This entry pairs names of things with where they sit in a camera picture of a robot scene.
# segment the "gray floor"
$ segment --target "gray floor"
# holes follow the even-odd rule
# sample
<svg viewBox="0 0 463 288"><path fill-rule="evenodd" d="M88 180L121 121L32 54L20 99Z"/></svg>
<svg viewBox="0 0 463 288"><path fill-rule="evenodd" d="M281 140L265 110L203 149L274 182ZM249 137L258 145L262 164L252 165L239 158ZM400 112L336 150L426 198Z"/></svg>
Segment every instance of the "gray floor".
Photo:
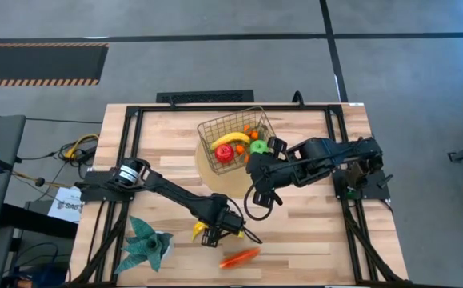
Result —
<svg viewBox="0 0 463 288"><path fill-rule="evenodd" d="M463 0L328 0L335 33L463 32ZM0 38L324 31L318 1L0 0ZM419 283L463 286L463 39L338 40L351 102L364 102L386 171L405 263ZM336 102L325 40L111 44L93 87L0 88L0 114L101 121L113 102L177 90L254 89L258 101ZM20 155L99 125L28 122ZM17 169L51 178L60 163ZM59 181L78 180L65 169ZM13 181L7 202L38 196Z"/></svg>

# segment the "table leg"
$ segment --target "table leg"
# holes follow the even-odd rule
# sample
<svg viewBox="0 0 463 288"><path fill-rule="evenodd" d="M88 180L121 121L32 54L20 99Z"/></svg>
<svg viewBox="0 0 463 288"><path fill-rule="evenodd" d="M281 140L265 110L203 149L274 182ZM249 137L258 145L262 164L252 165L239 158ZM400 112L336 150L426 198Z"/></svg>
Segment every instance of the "table leg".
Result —
<svg viewBox="0 0 463 288"><path fill-rule="evenodd" d="M0 210L0 226L12 226L17 229L39 232L50 236L74 239L78 225L58 218L46 216L3 204Z"/></svg>

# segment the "banana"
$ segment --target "banana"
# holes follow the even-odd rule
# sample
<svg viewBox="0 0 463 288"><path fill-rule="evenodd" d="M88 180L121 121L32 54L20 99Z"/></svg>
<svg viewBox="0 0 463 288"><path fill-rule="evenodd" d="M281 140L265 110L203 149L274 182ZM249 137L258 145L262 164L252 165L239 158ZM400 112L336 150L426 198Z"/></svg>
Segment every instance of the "banana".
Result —
<svg viewBox="0 0 463 288"><path fill-rule="evenodd" d="M226 134L226 135L220 137L219 139L217 139L217 141L213 142L210 149L215 150L219 145L226 144L226 143L229 143L229 142L232 142L232 141L243 141L243 142L249 144L250 143L250 138L249 138L249 136L243 134L242 132L229 133L229 134Z"/></svg>

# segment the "gold wire basket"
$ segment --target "gold wire basket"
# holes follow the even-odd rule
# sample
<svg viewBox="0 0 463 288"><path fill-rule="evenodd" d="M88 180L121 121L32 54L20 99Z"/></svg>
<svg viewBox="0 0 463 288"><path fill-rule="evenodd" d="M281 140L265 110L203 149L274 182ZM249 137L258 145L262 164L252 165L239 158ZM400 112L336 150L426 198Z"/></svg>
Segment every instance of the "gold wire basket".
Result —
<svg viewBox="0 0 463 288"><path fill-rule="evenodd" d="M206 158L210 164L210 168L216 174L224 174L232 170L245 166L245 155L238 155L236 152L237 144L240 142L229 143L233 147L234 158L230 162L220 163L214 152L210 149L213 142L220 137L233 133L244 132L244 127L249 125L252 129L258 132L258 139L267 142L270 137L275 136L269 119L266 113L260 106L251 107L249 109L229 114L220 118L209 120L198 125L199 137L205 150Z"/></svg>

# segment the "small yellow object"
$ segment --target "small yellow object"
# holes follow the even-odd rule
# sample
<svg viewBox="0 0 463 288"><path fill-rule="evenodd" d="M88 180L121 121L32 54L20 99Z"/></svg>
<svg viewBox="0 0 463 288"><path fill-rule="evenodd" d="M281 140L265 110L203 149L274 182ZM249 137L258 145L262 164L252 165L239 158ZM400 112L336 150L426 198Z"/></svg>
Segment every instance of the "small yellow object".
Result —
<svg viewBox="0 0 463 288"><path fill-rule="evenodd" d="M217 139L217 141L213 142L210 149L215 150L217 149L217 147L219 147L219 145L226 144L226 143L233 142L233 141L243 141L246 144L250 144L250 137L243 134L242 132L229 133L229 134L226 134L220 137L219 139Z"/></svg>
<svg viewBox="0 0 463 288"><path fill-rule="evenodd" d="M194 228L192 229L192 242L198 236L199 233L201 233L204 229L208 228L208 226L203 223L203 222L197 222L196 225L194 225Z"/></svg>

